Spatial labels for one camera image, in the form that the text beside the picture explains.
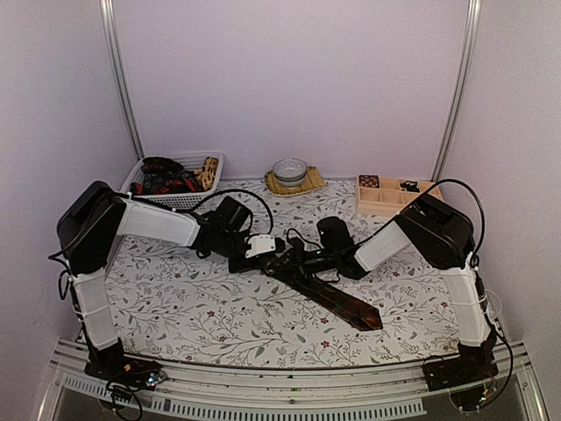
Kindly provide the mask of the brown green patterned tie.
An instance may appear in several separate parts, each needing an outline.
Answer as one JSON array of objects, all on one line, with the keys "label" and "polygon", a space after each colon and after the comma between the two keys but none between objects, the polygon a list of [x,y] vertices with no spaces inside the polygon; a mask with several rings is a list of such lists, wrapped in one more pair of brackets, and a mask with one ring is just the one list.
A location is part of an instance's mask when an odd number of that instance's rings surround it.
[{"label": "brown green patterned tie", "polygon": [[283,255],[258,258],[257,264],[263,275],[283,282],[351,327],[361,332],[382,329],[383,323],[376,307],[343,292],[331,283],[321,281],[302,262]]}]

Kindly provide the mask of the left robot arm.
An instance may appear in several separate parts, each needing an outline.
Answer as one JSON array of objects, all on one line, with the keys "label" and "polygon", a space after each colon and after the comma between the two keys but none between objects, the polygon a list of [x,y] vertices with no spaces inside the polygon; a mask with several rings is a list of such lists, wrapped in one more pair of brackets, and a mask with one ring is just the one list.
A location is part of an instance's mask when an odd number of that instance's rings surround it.
[{"label": "left robot arm", "polygon": [[68,277],[65,290],[84,330],[89,369],[121,381],[131,370],[159,367],[126,357],[114,327],[106,277],[120,239],[159,241],[190,249],[199,258],[217,254],[241,263],[280,251],[281,243],[271,232],[252,232],[252,212],[233,193],[219,193],[219,205],[201,213],[196,206],[176,209],[95,181],[60,217],[56,225],[59,249],[47,258],[61,264]]}]

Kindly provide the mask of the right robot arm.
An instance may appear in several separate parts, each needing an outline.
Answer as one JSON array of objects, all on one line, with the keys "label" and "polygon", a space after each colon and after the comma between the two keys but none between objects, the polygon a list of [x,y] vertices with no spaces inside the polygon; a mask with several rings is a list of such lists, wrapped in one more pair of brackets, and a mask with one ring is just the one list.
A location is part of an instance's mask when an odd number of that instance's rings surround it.
[{"label": "right robot arm", "polygon": [[362,331],[379,330],[377,309],[317,278],[330,269],[359,280],[401,250],[413,246],[444,280],[459,329],[458,357],[423,366],[431,390],[482,381],[499,373],[493,349],[501,339],[486,313],[486,290],[478,273],[481,244],[473,239],[472,221],[429,191],[398,211],[369,238],[356,243],[338,217],[317,225],[321,246],[307,251],[301,239],[269,270],[272,277],[310,298]]}]

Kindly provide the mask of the wooden compartment box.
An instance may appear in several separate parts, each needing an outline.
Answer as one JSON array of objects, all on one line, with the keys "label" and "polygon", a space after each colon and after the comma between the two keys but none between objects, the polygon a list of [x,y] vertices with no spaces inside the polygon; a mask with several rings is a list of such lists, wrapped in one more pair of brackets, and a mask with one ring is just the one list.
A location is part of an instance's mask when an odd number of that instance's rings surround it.
[{"label": "wooden compartment box", "polygon": [[[361,188],[356,179],[356,212],[362,215],[392,217],[398,211],[416,200],[422,193],[429,190],[434,182],[400,179],[378,175],[380,187],[378,189]],[[403,180],[417,181],[420,193],[401,191],[399,182]]]}]

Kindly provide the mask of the floral tablecloth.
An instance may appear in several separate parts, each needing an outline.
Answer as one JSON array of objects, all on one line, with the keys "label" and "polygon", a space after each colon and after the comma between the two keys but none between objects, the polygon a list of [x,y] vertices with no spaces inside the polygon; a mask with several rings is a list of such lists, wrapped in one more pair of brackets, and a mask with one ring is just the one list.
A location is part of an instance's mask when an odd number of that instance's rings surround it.
[{"label": "floral tablecloth", "polygon": [[361,332],[259,270],[231,274],[169,243],[128,238],[106,290],[129,353],[234,367],[351,367],[458,352],[459,329],[439,272],[413,246],[359,280],[332,285],[376,307]]}]

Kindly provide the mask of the yellow woven mat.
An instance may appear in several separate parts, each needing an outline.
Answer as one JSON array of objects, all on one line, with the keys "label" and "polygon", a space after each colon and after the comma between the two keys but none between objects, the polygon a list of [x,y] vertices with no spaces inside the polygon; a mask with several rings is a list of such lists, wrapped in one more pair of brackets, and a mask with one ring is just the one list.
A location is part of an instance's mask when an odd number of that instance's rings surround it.
[{"label": "yellow woven mat", "polygon": [[265,185],[273,196],[299,196],[327,187],[316,167],[308,167],[306,175],[296,182],[281,182],[273,170],[265,175]]}]

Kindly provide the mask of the rolled dark patterned tie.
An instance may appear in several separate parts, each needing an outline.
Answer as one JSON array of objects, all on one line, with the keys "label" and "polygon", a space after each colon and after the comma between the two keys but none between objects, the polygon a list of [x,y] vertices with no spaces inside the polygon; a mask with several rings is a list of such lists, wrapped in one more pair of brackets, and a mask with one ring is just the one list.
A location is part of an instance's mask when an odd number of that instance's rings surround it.
[{"label": "rolled dark patterned tie", "polygon": [[361,188],[378,189],[380,179],[377,175],[359,175],[358,183]]}]

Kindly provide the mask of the yellow spotted tie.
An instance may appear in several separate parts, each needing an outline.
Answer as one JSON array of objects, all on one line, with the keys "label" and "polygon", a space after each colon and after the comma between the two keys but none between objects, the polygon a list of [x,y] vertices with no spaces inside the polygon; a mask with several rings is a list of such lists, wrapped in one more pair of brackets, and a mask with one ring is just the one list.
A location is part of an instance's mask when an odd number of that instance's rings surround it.
[{"label": "yellow spotted tie", "polygon": [[195,179],[204,191],[212,188],[218,169],[219,159],[207,157],[202,164],[202,168],[195,171]]}]

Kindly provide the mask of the white plastic basket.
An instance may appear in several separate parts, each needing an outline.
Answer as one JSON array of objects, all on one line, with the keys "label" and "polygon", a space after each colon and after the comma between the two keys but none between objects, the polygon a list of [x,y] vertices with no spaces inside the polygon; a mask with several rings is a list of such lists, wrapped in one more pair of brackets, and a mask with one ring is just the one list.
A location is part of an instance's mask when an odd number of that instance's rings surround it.
[{"label": "white plastic basket", "polygon": [[224,155],[217,151],[148,156],[135,164],[120,191],[188,209],[216,191],[223,165]]}]

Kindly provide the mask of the rolled black tie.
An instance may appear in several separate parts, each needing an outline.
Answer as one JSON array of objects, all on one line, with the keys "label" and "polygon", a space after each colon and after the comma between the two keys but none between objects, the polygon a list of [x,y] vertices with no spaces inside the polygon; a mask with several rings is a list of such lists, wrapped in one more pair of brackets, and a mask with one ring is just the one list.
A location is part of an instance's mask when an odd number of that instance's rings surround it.
[{"label": "rolled black tie", "polygon": [[401,191],[411,192],[411,193],[421,192],[420,184],[417,181],[403,180],[399,182],[399,186]]}]

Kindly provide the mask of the dark red patterned tie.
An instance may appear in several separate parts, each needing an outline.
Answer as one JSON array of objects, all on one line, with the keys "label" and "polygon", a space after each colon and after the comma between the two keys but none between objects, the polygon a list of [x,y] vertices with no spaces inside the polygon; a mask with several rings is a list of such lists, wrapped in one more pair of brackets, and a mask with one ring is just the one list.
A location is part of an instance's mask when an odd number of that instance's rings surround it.
[{"label": "dark red patterned tie", "polygon": [[187,194],[204,192],[195,179],[195,172],[177,161],[164,157],[142,160],[142,182],[132,182],[129,192],[135,196]]}]

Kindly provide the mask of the clear drinking glass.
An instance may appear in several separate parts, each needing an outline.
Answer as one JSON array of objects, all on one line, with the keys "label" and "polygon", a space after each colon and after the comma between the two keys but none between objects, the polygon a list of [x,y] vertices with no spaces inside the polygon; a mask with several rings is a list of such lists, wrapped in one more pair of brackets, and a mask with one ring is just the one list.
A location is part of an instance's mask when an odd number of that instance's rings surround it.
[{"label": "clear drinking glass", "polygon": [[485,314],[491,321],[498,320],[503,310],[500,296],[490,289],[485,289]]}]

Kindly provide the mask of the right metal frame post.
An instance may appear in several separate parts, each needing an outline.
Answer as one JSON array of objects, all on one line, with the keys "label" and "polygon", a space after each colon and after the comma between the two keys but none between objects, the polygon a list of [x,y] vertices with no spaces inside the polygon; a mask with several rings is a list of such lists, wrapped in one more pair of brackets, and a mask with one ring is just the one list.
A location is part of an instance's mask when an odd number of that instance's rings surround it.
[{"label": "right metal frame post", "polygon": [[458,72],[451,96],[451,104],[444,125],[444,132],[437,153],[437,160],[431,174],[431,180],[437,182],[444,176],[448,162],[455,132],[461,113],[461,107],[465,95],[465,87],[468,82],[472,57],[476,47],[479,29],[479,19],[482,2],[480,0],[469,0],[465,16],[465,28],[460,48]]}]

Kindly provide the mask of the metal frame post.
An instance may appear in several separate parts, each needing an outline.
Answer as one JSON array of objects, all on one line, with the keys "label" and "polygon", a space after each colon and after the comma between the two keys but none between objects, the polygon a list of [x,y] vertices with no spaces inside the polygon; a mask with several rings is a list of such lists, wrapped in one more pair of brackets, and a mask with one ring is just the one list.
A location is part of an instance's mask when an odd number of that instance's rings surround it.
[{"label": "metal frame post", "polygon": [[437,160],[431,174],[431,180],[437,182],[444,176],[448,162],[455,132],[461,113],[461,107],[465,95],[465,87],[468,82],[472,57],[476,47],[479,29],[479,19],[482,2],[480,0],[469,0],[465,16],[465,28],[460,48],[458,72],[451,96],[451,104],[444,125],[444,132],[437,153]]},{"label": "metal frame post", "polygon": [[145,152],[141,143],[132,100],[126,81],[124,61],[117,33],[114,2],[111,0],[100,0],[99,7],[103,32],[109,51],[110,65],[115,78],[117,95],[124,115],[125,126],[130,138],[133,154],[136,160],[139,161],[145,157]]}]

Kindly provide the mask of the left metal frame post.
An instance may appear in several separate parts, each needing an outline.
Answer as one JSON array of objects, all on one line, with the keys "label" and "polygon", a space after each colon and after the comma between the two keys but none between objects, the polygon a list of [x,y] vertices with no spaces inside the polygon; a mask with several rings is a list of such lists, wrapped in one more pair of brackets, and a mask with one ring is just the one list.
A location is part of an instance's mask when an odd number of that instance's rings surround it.
[{"label": "left metal frame post", "polygon": [[145,152],[141,143],[132,100],[126,81],[124,61],[117,33],[114,2],[111,0],[100,0],[99,7],[103,32],[109,51],[110,65],[115,78],[117,95],[124,115],[125,126],[130,138],[133,154],[136,160],[139,161],[145,157]]}]

